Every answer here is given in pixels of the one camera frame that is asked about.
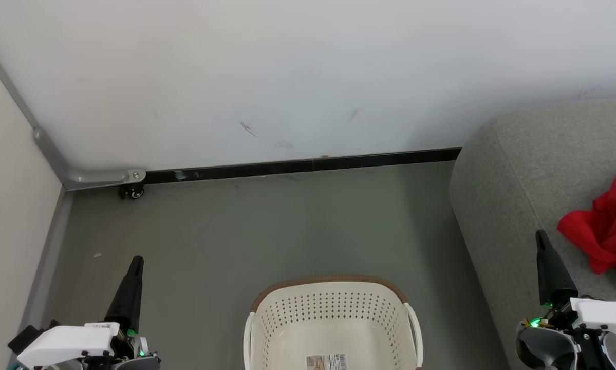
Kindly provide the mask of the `printed paper basket label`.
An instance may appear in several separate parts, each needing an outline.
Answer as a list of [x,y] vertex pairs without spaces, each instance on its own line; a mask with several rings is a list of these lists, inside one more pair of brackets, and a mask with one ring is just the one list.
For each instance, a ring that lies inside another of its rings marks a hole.
[[346,354],[306,356],[306,370],[348,370]]

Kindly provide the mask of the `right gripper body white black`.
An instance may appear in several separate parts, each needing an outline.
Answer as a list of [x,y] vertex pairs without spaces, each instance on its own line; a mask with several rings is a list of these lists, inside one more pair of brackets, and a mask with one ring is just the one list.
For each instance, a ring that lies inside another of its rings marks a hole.
[[571,298],[524,320],[524,365],[533,370],[616,370],[616,301]]

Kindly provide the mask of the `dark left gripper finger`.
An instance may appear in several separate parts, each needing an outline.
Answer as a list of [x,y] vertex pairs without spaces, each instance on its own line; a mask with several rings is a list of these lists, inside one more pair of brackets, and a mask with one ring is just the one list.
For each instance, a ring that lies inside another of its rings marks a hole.
[[133,257],[104,316],[105,322],[118,323],[125,334],[139,332],[144,264],[143,257]]

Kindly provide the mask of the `cream perforated plastic laundry basket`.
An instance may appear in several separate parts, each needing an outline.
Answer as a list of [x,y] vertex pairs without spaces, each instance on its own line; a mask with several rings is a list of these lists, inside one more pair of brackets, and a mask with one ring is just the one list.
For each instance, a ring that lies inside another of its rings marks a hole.
[[251,307],[245,370],[306,370],[306,356],[346,354],[348,370],[423,370],[420,321],[376,276],[316,276],[273,284]]

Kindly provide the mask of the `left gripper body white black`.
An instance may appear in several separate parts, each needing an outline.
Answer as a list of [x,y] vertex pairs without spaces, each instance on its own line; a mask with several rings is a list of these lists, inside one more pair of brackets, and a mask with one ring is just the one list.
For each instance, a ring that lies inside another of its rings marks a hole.
[[146,338],[114,322],[49,328],[17,355],[17,370],[160,370]]

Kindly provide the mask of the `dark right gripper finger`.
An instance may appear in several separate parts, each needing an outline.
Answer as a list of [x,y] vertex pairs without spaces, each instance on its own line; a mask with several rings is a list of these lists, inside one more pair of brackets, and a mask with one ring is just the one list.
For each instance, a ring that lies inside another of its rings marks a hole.
[[547,232],[536,231],[535,240],[539,302],[543,306],[562,308],[580,293]]

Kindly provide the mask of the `grey fabric sofa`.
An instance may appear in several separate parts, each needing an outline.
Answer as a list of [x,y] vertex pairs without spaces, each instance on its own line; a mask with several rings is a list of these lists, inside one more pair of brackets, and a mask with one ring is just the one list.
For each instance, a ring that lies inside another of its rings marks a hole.
[[616,271],[596,275],[557,231],[590,209],[616,178],[616,98],[520,110],[483,125],[455,161],[454,215],[511,370],[530,370],[515,351],[517,324],[542,316],[536,239],[545,230],[580,294],[616,299]]

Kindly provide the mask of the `small black caster wheel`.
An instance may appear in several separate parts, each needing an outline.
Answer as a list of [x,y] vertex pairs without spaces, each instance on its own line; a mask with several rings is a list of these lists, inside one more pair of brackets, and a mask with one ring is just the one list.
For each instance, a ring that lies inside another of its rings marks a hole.
[[122,185],[118,188],[117,193],[120,199],[139,199],[145,193],[145,185],[143,183]]

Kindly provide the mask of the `black wall baseboard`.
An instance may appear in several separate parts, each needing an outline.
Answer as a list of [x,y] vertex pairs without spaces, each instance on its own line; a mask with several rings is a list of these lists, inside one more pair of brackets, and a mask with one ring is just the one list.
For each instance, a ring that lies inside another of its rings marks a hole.
[[324,157],[296,161],[256,162],[251,164],[193,167],[146,173],[146,184],[195,182],[269,175],[289,175],[317,171],[346,170],[365,167],[454,161],[461,148],[395,152],[357,156]]

